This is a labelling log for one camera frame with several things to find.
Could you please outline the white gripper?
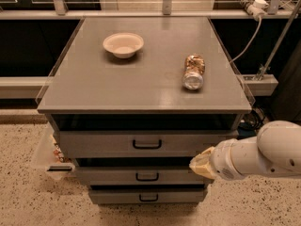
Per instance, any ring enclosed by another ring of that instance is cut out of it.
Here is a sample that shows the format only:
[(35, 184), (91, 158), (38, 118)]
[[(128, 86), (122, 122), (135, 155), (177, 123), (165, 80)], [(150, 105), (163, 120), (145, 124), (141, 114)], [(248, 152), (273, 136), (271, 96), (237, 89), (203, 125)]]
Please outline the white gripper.
[(245, 176), (235, 168), (231, 159), (235, 142), (237, 139), (225, 140), (206, 149), (190, 161), (189, 168), (195, 174), (208, 179), (214, 179), (215, 176), (228, 181), (244, 179)]

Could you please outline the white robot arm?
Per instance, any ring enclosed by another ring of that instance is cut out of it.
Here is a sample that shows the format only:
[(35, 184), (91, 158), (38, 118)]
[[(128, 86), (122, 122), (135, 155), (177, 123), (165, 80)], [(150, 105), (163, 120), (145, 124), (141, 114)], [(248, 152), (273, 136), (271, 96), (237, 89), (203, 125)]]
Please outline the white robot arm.
[(195, 156), (189, 167), (209, 179), (242, 180), (249, 175), (299, 178), (301, 126), (268, 122), (255, 137), (224, 140), (208, 148)]

